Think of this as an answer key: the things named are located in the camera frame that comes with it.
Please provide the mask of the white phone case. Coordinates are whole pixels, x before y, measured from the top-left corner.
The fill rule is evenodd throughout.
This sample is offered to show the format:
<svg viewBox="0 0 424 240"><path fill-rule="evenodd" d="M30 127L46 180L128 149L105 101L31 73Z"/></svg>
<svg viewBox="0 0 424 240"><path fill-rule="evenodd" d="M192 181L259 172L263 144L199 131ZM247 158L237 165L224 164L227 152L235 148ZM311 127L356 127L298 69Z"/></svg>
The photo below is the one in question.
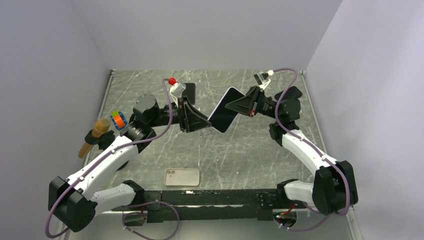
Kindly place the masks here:
<svg viewBox="0 0 424 240"><path fill-rule="evenodd" d="M165 171L164 184L166 186L198 186L200 170L197 168L168 168Z"/></svg>

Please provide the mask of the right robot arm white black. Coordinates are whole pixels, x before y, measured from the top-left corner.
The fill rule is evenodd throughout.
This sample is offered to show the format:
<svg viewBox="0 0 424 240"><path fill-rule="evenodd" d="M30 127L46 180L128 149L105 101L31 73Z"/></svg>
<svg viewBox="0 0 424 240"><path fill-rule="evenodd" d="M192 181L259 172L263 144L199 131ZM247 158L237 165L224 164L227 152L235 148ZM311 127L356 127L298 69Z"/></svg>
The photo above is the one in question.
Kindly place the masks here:
<svg viewBox="0 0 424 240"><path fill-rule="evenodd" d="M270 137L312 173L312 183L293 178L277 185L275 199L280 207L288 208L298 201L315 206L323 215L344 213L359 200L353 166L327 155L296 125L302 95L297 87L291 86L274 97L267 97L259 86L253 86L246 95L226 103L225 108L248 117L262 114L274 118L275 122L269 125Z"/></svg>

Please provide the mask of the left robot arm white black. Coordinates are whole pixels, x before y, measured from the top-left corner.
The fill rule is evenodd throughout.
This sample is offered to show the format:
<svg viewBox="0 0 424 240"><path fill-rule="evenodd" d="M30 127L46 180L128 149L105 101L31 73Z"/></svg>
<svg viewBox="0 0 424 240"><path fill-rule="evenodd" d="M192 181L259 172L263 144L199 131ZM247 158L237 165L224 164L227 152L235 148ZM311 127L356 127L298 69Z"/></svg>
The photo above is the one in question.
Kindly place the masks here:
<svg viewBox="0 0 424 240"><path fill-rule="evenodd" d="M94 217L117 207L139 209L144 203L144 189L132 180L99 191L99 187L151 141L161 137L154 128L167 130L178 124L190 133L211 127L208 117L191 105L186 96L160 108L152 94L139 96L129 124L100 155L68 178L54 178L49 184L49 216L55 216L73 232L84 229Z"/></svg>

